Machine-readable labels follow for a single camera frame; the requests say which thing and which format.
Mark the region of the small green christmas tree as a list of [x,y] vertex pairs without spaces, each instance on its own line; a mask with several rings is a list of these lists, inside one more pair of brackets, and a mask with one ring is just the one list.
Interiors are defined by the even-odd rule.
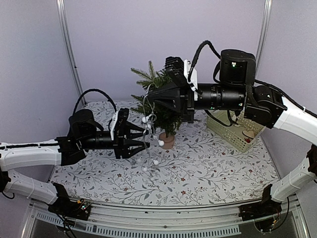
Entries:
[[[137,81],[137,84],[147,93],[154,89],[160,89],[172,82],[166,70],[156,71],[151,61],[148,62],[148,71],[134,67],[131,68],[131,71],[141,78]],[[175,144],[175,135],[182,124],[181,117],[171,109],[157,103],[150,103],[147,94],[131,96],[138,102],[137,106],[132,108],[132,110],[143,115],[142,122],[151,123],[153,133],[157,128],[162,130],[158,137],[159,146],[165,150],[172,149]]]

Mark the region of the white ball light garland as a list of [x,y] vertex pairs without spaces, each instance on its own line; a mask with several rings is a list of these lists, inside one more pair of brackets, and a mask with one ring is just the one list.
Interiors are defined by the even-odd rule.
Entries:
[[[155,133],[154,122],[157,119],[157,115],[154,112],[155,104],[154,103],[151,104],[149,99],[148,99],[148,94],[149,94],[151,86],[152,86],[152,84],[150,84],[147,87],[146,93],[142,99],[142,109],[143,109],[142,123],[144,124],[144,131],[143,131],[142,140],[143,140],[143,144],[144,144],[144,147],[146,149],[146,152],[148,154],[148,157],[149,157],[149,159],[151,159],[152,164],[153,164],[152,166],[147,167],[147,166],[144,166],[144,162],[143,162],[142,163],[142,171],[145,173],[149,173],[150,176],[152,175],[152,173],[150,172],[150,169],[153,166],[157,166],[159,164],[159,161],[157,159],[153,159],[151,157],[151,153],[149,151],[149,145],[147,145],[147,143],[145,141],[146,135],[150,135],[154,140],[156,140],[160,147],[162,147],[164,145],[164,142],[161,139],[159,139]],[[146,102],[148,103],[148,105],[151,109],[149,114],[146,114],[146,107],[145,107]]]

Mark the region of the pale green plastic basket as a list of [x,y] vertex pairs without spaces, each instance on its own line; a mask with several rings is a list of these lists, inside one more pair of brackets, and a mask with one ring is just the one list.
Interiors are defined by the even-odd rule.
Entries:
[[[234,112],[230,112],[230,116],[234,123],[230,123],[227,111],[209,111],[207,114],[207,128],[215,132],[239,151],[246,152],[255,145],[257,138],[264,131],[265,127],[250,119],[244,118],[243,114],[236,117]],[[245,141],[245,138],[248,137],[242,134],[242,131],[245,129],[251,129],[257,133],[255,139],[249,138],[251,140],[250,143]]]

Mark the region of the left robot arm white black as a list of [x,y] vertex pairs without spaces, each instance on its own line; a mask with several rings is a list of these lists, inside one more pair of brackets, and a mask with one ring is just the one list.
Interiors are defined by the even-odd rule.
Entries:
[[81,109],[69,118],[67,136],[30,144],[2,143],[0,147],[0,190],[24,195],[54,206],[63,215],[70,215],[73,203],[64,186],[43,183],[24,176],[17,168],[53,165],[70,166],[86,158],[90,150],[112,149],[118,159],[128,159],[149,148],[139,137],[148,134],[145,129],[128,121],[129,109],[115,112],[110,130],[95,121],[89,109]]

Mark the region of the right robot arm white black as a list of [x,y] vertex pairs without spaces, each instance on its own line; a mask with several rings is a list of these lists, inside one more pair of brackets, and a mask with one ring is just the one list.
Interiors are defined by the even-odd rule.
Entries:
[[172,82],[148,94],[150,102],[178,113],[193,122],[196,110],[224,110],[243,114],[267,128],[290,132],[317,147],[317,118],[297,105],[279,88],[256,81],[256,59],[251,53],[227,49],[219,55],[214,83],[198,83],[195,65],[179,57],[165,60],[165,71]]

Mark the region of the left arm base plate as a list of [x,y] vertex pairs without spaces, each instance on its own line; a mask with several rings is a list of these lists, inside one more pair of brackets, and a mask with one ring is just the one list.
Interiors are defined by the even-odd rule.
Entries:
[[91,212],[91,202],[85,199],[71,201],[68,198],[58,198],[49,204],[49,211],[60,216],[87,221]]

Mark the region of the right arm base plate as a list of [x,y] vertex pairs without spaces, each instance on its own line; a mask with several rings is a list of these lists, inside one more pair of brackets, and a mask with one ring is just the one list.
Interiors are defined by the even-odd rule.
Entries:
[[262,218],[282,211],[281,203],[277,202],[255,202],[241,205],[238,208],[238,216],[242,218],[242,221]]

